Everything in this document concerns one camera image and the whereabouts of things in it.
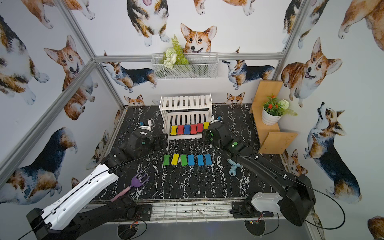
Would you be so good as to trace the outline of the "yellow eraser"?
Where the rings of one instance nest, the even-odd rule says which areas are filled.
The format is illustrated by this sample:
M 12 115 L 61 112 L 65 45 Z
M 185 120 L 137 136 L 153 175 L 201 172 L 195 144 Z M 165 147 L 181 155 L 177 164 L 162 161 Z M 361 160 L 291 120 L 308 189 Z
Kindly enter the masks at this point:
M 203 125 L 204 125 L 204 130 L 208 130 L 210 123 L 209 122 L 204 122 Z
M 171 136 L 175 136 L 175 135 L 177 135 L 178 133 L 177 133 L 177 129 L 178 129 L 178 126 L 177 125 L 172 125 L 171 126 L 171 132 L 170 132 L 170 135 Z
M 176 166 L 179 162 L 179 158 L 180 158 L 179 154 L 174 154 L 171 161 L 171 165 Z

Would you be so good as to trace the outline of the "red eraser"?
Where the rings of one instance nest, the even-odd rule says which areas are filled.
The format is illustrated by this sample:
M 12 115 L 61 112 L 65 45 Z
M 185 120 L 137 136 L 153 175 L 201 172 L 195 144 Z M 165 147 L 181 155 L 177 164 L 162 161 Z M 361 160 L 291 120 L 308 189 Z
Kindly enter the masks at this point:
M 203 123 L 198 123 L 197 124 L 197 133 L 201 134 L 204 130 L 204 124 Z
M 197 125 L 191 125 L 190 134 L 191 135 L 197 134 Z
M 177 127 L 177 135 L 184 135 L 184 125 L 178 125 Z

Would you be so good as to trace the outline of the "light blue eraser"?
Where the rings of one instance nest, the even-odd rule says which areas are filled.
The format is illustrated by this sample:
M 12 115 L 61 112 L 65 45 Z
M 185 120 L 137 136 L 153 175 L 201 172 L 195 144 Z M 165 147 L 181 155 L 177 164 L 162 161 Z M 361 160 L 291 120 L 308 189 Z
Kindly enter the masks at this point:
M 197 155 L 197 158 L 198 158 L 198 166 L 199 167 L 204 166 L 205 165 L 204 156 L 203 155 Z
M 213 164 L 213 162 L 212 162 L 212 157 L 211 157 L 210 154 L 206 154 L 206 155 L 205 155 L 205 160 L 206 160 L 206 165 L 207 165 L 207 166 L 211 166 L 211 165 Z
M 195 156 L 194 155 L 188 155 L 188 165 L 189 166 L 195 165 Z

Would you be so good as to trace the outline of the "green eraser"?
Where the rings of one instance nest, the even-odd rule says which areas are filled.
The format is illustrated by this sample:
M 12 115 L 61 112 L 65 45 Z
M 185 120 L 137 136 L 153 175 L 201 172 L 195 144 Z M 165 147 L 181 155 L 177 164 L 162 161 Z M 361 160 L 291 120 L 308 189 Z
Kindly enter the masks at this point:
M 170 155 L 164 155 L 163 158 L 163 166 L 169 166 L 170 165 Z
M 187 157 L 187 155 L 181 155 L 180 159 L 181 159 L 182 167 L 186 167 L 188 165 L 188 157 Z

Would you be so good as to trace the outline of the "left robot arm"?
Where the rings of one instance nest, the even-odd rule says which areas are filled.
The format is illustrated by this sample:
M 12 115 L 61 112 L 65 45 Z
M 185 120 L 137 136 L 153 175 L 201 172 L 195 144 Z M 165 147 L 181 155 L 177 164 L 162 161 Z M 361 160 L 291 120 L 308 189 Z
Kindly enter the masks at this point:
M 125 166 L 168 147 L 168 134 L 155 135 L 151 126 L 140 126 L 129 140 L 111 149 L 101 163 L 75 188 L 44 209 L 35 208 L 27 214 L 28 222 L 38 240 L 76 240 L 81 235 L 111 220 L 136 216 L 137 204 L 119 193 L 108 204 L 87 211 L 81 210 L 102 190 L 121 177 Z

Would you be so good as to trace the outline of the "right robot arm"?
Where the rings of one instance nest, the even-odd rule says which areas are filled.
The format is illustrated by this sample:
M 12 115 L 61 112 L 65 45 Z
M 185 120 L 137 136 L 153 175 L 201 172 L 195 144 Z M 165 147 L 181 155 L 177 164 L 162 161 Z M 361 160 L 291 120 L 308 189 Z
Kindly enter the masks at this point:
M 266 181 L 275 194 L 256 193 L 251 205 L 259 212 L 274 212 L 283 215 L 295 226 L 302 226 L 316 203 L 310 179 L 289 173 L 274 165 L 241 138 L 232 138 L 227 126 L 219 121 L 203 130 L 203 142 L 219 149 L 227 159 L 236 161 Z

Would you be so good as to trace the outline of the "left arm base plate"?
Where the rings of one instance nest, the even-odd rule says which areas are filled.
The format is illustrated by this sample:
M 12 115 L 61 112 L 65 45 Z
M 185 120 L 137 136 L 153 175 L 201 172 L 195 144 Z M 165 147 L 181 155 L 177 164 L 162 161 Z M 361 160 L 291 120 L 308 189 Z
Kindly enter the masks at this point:
M 135 208 L 133 218 L 144 220 L 145 222 L 148 222 L 151 219 L 152 211 L 153 211 L 153 205 L 139 204 Z

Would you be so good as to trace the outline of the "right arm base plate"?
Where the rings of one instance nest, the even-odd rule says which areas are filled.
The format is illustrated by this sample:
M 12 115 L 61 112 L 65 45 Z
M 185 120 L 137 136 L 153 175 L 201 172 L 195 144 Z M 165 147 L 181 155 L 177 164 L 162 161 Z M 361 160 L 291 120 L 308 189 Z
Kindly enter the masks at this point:
M 272 212 L 259 212 L 246 202 L 232 202 L 231 207 L 230 214 L 232 214 L 235 219 L 259 217 L 271 218 L 274 216 L 274 213 Z

